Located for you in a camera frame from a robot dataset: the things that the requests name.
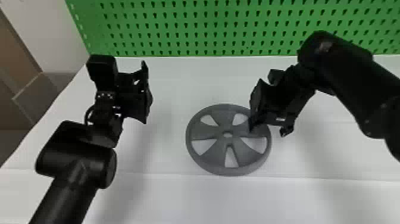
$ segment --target gray wheel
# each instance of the gray wheel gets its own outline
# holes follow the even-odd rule
[[[256,127],[249,132],[248,122],[234,125],[235,115],[247,117],[250,110],[233,104],[217,104],[209,106],[193,116],[186,128],[186,146],[194,161],[210,173],[222,176],[240,176],[257,170],[267,159],[271,150],[271,132],[267,125]],[[216,125],[208,125],[201,121],[211,116]],[[263,153],[249,147],[242,138],[266,138],[267,144]],[[216,139],[206,152],[199,154],[193,148],[193,141]],[[237,167],[227,167],[225,159],[227,149],[231,148]]]

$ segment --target black cable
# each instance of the black cable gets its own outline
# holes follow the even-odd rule
[[[88,125],[89,116],[90,116],[91,112],[93,112],[94,107],[95,107],[95,106],[92,105],[92,106],[90,106],[90,107],[88,108],[88,110],[86,110],[85,118],[84,118],[84,120],[83,120],[83,123],[84,123],[85,125]]]

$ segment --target white table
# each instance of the white table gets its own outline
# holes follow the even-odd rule
[[[400,163],[382,140],[368,139],[334,97],[316,94],[293,134],[272,127],[272,152],[249,176],[222,178],[189,156],[185,129],[212,104],[248,107],[269,69],[295,57],[145,58],[154,103],[147,125],[126,119],[112,185],[98,191],[85,223],[399,223]],[[376,61],[400,75],[400,56]],[[140,58],[118,58],[120,71]],[[51,178],[39,151],[63,120],[82,122],[95,86],[83,67],[0,169],[0,223],[27,223]]]

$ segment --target wheel center hole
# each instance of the wheel center hole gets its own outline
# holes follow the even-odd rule
[[[223,135],[225,138],[232,138],[232,136],[233,136],[232,133],[230,133],[230,132],[224,132]]]

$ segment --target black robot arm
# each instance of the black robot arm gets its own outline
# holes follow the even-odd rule
[[[373,61],[372,54],[327,32],[314,32],[298,51],[298,64],[271,70],[270,84],[261,79],[251,99],[249,126],[281,126],[293,131],[307,101],[321,91],[335,95],[368,137],[385,139],[400,160],[400,79]]]
[[[30,224],[82,223],[96,191],[114,179],[123,120],[146,123],[152,95],[144,61],[134,73],[119,73],[114,57],[92,55],[86,67],[97,88],[95,104],[84,124],[62,122],[40,152],[36,171],[54,180]]]

